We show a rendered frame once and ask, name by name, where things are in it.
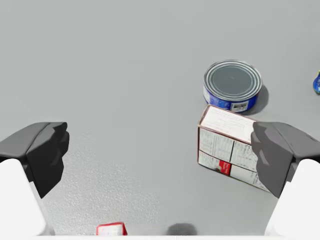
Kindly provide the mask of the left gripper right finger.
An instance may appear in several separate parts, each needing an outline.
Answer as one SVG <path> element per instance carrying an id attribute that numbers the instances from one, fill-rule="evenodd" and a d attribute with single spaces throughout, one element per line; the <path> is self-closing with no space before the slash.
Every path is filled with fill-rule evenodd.
<path id="1" fill-rule="evenodd" d="M 261 183 L 278 199 L 265 236 L 320 237 L 320 141 L 282 122 L 253 123 Z"/>

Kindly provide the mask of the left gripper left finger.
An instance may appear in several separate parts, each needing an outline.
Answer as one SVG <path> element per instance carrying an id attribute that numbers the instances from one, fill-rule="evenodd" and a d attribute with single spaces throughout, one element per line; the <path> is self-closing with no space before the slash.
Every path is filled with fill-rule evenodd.
<path id="1" fill-rule="evenodd" d="M 54 236 L 42 199 L 60 182 L 66 122 L 37 122 L 0 141 L 0 237 Z"/>

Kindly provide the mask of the red and white carton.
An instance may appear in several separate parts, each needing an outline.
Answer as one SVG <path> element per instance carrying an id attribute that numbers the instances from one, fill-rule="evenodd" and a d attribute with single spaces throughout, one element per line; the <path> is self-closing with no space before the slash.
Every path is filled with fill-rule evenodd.
<path id="1" fill-rule="evenodd" d="M 261 183 L 251 146 L 255 120 L 208 105 L 198 123 L 197 163 L 207 169 L 269 192 Z"/>

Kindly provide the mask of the green and blue rectangular can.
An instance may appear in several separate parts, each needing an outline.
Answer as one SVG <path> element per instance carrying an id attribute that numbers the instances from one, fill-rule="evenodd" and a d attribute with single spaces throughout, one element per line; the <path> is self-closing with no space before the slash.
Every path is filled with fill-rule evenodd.
<path id="1" fill-rule="evenodd" d="M 314 79 L 312 87 L 315 93 L 320 95 L 320 71 L 318 72 L 317 77 Z"/>

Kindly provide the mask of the blue flat can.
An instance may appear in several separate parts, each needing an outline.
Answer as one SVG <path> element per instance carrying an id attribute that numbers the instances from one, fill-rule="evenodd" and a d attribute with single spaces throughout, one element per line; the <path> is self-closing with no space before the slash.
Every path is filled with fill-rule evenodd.
<path id="1" fill-rule="evenodd" d="M 257 103 L 263 80 L 252 65 L 240 60 L 223 60 L 204 73 L 203 96 L 207 104 L 243 113 Z"/>

